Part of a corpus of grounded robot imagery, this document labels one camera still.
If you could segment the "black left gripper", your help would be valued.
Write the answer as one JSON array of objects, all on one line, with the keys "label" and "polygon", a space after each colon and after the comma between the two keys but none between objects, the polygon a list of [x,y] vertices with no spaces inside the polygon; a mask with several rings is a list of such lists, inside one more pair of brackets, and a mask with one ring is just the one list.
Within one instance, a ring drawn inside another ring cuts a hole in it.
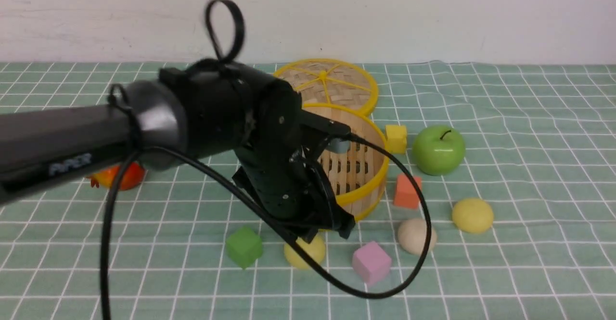
[{"label": "black left gripper", "polygon": [[[285,81],[273,78],[259,91],[256,128],[249,143],[236,150],[260,206],[274,219],[331,228],[347,240],[356,221],[336,200],[331,208],[314,169],[302,158],[302,101]],[[295,228],[295,236],[311,243],[319,228]]]}]

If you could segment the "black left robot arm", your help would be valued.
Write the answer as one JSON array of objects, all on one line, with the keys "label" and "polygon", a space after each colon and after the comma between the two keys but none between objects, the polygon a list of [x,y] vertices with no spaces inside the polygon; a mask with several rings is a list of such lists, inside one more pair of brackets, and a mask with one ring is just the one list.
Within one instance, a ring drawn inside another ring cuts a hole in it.
[{"label": "black left robot arm", "polygon": [[318,159],[330,142],[345,153],[339,138],[349,135],[348,126],[303,110],[283,79],[203,59],[114,85],[106,104],[2,114],[1,203],[120,164],[136,149],[149,170],[181,164],[155,146],[195,159],[233,151],[233,184],[285,237],[309,241],[322,229],[348,238],[356,220],[337,204]]}]

